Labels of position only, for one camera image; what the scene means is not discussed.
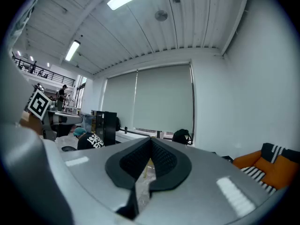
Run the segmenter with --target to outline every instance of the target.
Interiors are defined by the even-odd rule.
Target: floor
[[[63,152],[61,148],[65,146],[71,146],[77,149],[78,139],[73,136],[73,133],[70,133],[68,136],[56,138],[55,143],[57,144],[60,152]],[[146,170],[145,168],[141,176],[135,183],[136,198],[140,212],[145,208],[150,200],[148,191],[149,184],[156,179],[154,167],[151,165],[147,165],[147,167],[148,169],[146,177],[144,177]]]

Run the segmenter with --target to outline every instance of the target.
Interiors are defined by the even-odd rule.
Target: person standing
[[[33,74],[36,70],[36,67],[37,67],[37,61],[34,62],[34,64],[32,64],[32,68],[30,70],[30,73]]]
[[[62,106],[63,106],[64,100],[66,100],[65,89],[67,89],[67,88],[68,87],[66,85],[63,85],[59,91],[59,98],[57,100],[57,111],[59,111],[59,112],[62,111]]]
[[[88,133],[82,127],[76,128],[73,135],[78,139],[77,150],[104,147],[104,143],[99,136]]]

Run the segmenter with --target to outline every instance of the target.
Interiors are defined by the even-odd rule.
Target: black box
[[[104,146],[116,143],[116,120],[115,112],[96,112],[96,134],[104,142]]]

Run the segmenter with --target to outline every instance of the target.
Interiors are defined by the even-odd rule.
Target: balcony
[[[44,78],[44,79],[52,80],[53,82],[56,82],[56,83],[62,83],[67,86],[71,86],[71,87],[74,86],[75,80],[72,78],[62,76],[60,74],[51,72],[50,70],[47,70],[47,69],[39,67],[39,66],[36,66],[34,71],[32,71],[33,64],[23,61],[18,58],[15,58],[15,63],[22,71],[27,72],[29,74],[36,75],[36,76]]]

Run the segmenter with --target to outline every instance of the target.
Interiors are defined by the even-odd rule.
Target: black and white striped fabric
[[[279,147],[271,143],[264,143],[262,145],[262,158],[270,163],[275,163],[279,155],[283,155],[287,149],[284,147]]]
[[[266,190],[266,192],[269,195],[272,195],[273,193],[275,193],[276,188],[269,186],[266,183],[261,181],[264,178],[264,176],[266,175],[263,171],[259,170],[257,167],[254,167],[254,166],[244,167],[241,170],[245,174],[250,176],[252,179],[254,179],[256,182],[258,182],[262,186],[262,188]]]
[[[262,158],[267,160],[270,163],[275,163],[277,157],[282,155],[283,157],[295,162],[300,163],[300,152],[293,151],[291,149],[286,149],[284,147],[279,147],[271,143],[264,143],[262,145]],[[268,184],[262,182],[261,180],[266,175],[263,171],[259,170],[257,167],[244,167],[241,169],[248,176],[253,178],[256,182],[258,182],[262,188],[264,188],[269,195],[275,193],[276,189]]]

